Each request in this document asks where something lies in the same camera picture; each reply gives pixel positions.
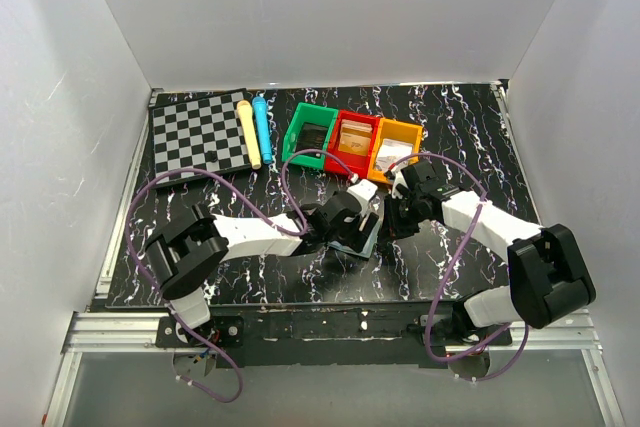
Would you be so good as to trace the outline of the gold striped credit card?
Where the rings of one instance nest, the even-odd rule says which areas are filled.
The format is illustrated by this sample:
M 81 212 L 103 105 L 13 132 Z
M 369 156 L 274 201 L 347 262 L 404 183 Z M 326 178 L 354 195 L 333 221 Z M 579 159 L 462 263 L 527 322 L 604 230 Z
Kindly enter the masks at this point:
M 369 152 L 370 143 L 370 136 L 342 133 L 339 137 L 338 150 L 344 154 L 366 157 Z

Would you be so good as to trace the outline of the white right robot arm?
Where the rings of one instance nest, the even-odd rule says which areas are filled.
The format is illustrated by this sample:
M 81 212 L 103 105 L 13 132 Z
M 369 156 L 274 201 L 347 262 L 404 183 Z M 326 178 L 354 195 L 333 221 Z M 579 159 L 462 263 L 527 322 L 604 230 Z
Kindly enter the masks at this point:
M 489 327 L 514 321 L 541 329 L 595 300 L 595 286 L 568 227 L 521 220 L 446 183 L 427 160 L 393 166 L 386 176 L 393 187 L 384 200 L 381 239 L 411 237 L 421 223 L 435 221 L 469 235 L 508 267 L 508 285 L 454 305 L 451 324 L 460 342 L 475 344 Z

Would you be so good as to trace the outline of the mint green card holder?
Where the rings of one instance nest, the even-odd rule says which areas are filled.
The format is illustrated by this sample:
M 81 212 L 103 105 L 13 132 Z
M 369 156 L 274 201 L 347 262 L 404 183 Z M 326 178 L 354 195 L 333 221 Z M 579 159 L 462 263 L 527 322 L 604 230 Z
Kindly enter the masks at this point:
M 381 226 L 382 226 L 382 220 L 379 219 L 376 225 L 373 227 L 372 232 L 370 233 L 368 239 L 366 240 L 363 248 L 360 251 L 355 251 L 352 248 L 344 246 L 336 241 L 329 243 L 329 247 L 337 252 L 353 255 L 362 259 L 369 259 L 373 254 L 373 250 L 377 242 L 377 236 Z

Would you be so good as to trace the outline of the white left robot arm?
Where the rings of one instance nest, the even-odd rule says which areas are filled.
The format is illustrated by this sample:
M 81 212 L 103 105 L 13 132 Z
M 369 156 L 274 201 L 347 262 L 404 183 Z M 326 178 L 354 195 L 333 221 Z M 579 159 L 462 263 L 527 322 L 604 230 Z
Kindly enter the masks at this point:
M 179 322 L 178 334 L 188 345 L 200 347 L 212 337 L 203 284 L 219 264 L 244 257 L 307 255 L 332 242 L 362 253 L 375 240 L 380 221 L 367 202 L 346 191 L 323 205 L 307 204 L 302 213 L 309 230 L 297 237 L 279 231 L 301 230 L 293 211 L 264 221 L 211 214 L 194 205 L 185 217 L 149 239 L 146 258 L 162 298 Z

